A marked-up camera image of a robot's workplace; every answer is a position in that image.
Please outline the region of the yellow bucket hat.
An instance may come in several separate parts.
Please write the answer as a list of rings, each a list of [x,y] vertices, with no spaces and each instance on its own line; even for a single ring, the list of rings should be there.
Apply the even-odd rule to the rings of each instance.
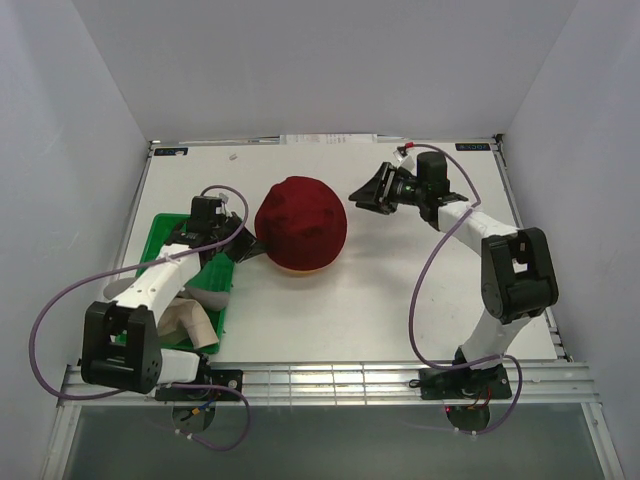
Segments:
[[[301,278],[316,275],[322,272],[323,270],[325,270],[325,268],[319,268],[319,269],[313,269],[313,270],[294,270],[294,269],[288,269],[284,267],[278,267],[278,268],[283,272],[283,274],[287,276],[301,277]]]

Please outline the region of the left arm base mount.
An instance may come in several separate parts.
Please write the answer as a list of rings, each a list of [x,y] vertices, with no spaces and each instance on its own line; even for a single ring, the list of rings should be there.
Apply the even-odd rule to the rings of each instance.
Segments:
[[[213,402],[239,401],[237,394],[243,388],[244,371],[240,369],[209,369],[199,374],[192,385],[213,385],[209,388],[177,388],[176,386],[162,386],[156,389],[154,399],[165,402],[192,402],[204,404]]]

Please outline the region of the grey bucket hat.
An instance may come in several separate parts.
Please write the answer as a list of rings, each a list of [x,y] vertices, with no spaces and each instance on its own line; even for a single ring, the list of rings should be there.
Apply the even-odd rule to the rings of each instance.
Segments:
[[[105,286],[102,295],[107,300],[112,300],[128,289],[134,282],[134,277],[118,279]],[[186,286],[177,294],[177,298],[195,300],[206,310],[222,311],[229,304],[230,293],[224,291],[214,292]]]

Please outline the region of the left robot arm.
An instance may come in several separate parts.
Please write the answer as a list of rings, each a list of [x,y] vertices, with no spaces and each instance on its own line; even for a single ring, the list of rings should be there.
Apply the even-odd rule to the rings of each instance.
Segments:
[[[157,257],[108,302],[92,303],[84,320],[81,376],[84,382],[147,394],[176,384],[190,399],[205,397],[212,376],[202,356],[161,346],[159,324],[171,302],[217,255],[240,263],[263,252],[246,228],[247,214],[229,212],[222,197],[196,196],[190,215],[178,222]]]

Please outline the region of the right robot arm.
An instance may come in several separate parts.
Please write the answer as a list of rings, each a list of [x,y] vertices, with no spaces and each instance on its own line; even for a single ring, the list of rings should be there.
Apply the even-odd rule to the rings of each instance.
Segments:
[[[559,297],[546,235],[539,228],[520,229],[480,211],[478,194],[467,198],[451,188],[448,167],[458,162],[445,151],[413,144],[396,150],[398,163],[384,162],[353,192],[356,207],[382,215],[401,205],[418,209],[421,219],[442,239],[457,239],[481,261],[482,314],[471,336],[449,365],[425,360],[417,386],[427,399],[465,398],[489,391],[510,397],[503,360],[518,334]]]

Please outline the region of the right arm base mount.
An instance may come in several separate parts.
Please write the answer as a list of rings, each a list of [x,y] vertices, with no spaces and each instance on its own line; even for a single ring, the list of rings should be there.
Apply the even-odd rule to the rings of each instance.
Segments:
[[[506,400],[512,396],[507,372],[502,365],[490,369],[436,370],[424,368],[418,378],[409,381],[422,400],[486,398]]]

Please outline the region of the beige bucket hat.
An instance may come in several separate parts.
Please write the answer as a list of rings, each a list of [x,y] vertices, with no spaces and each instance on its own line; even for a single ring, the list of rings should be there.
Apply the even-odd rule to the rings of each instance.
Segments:
[[[177,343],[189,338],[196,349],[219,342],[211,320],[196,300],[175,298],[161,315],[157,327],[161,339]]]

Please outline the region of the dark red bucket hat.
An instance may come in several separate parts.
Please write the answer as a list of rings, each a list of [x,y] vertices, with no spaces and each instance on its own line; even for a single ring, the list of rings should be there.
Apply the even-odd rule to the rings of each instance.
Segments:
[[[256,236],[277,266],[313,272],[343,250],[348,223],[344,205],[324,182],[290,176],[271,187],[254,219]]]

